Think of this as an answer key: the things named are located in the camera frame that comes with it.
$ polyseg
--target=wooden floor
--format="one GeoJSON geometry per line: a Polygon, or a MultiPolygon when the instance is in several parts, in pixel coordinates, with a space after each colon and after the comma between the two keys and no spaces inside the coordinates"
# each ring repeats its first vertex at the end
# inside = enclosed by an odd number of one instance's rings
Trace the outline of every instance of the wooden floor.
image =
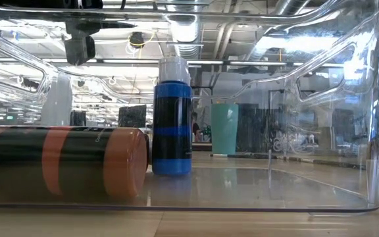
{"type": "MultiPolygon", "coordinates": [[[[225,164],[220,159],[195,162],[198,167],[225,164]]],[[[237,165],[249,167],[249,162],[240,161],[237,165]]],[[[326,168],[319,170],[325,174],[326,168]]],[[[0,236],[379,236],[379,210],[351,216],[312,216],[307,213],[0,209],[0,236]]]]}

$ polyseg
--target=blue and black bottle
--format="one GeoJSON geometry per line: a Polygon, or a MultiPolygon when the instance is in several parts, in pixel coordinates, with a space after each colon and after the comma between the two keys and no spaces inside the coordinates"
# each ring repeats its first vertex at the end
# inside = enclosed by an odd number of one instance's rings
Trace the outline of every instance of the blue and black bottle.
{"type": "Polygon", "coordinates": [[[160,61],[153,111],[153,172],[191,172],[191,87],[188,64],[179,57],[160,61]]]}

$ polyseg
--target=person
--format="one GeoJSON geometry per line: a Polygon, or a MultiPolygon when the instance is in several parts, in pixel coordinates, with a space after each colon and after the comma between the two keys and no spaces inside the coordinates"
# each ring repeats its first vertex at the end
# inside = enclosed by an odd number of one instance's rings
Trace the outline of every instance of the person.
{"type": "Polygon", "coordinates": [[[198,114],[196,112],[192,113],[192,133],[194,135],[194,142],[200,142],[200,127],[196,123],[198,114]]]}

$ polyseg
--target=transparent container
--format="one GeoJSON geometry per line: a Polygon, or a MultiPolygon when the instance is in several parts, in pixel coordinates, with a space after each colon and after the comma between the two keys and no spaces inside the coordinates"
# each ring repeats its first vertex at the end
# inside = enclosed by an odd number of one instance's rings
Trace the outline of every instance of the transparent container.
{"type": "Polygon", "coordinates": [[[92,3],[0,1],[0,207],[379,208],[379,0],[92,3]]]}

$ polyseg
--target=teal cup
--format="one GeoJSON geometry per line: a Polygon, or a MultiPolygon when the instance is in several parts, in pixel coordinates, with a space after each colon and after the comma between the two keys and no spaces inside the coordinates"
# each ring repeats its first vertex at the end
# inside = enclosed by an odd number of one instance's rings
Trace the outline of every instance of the teal cup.
{"type": "Polygon", "coordinates": [[[238,131],[238,105],[212,104],[210,114],[213,154],[234,155],[238,131]]]}

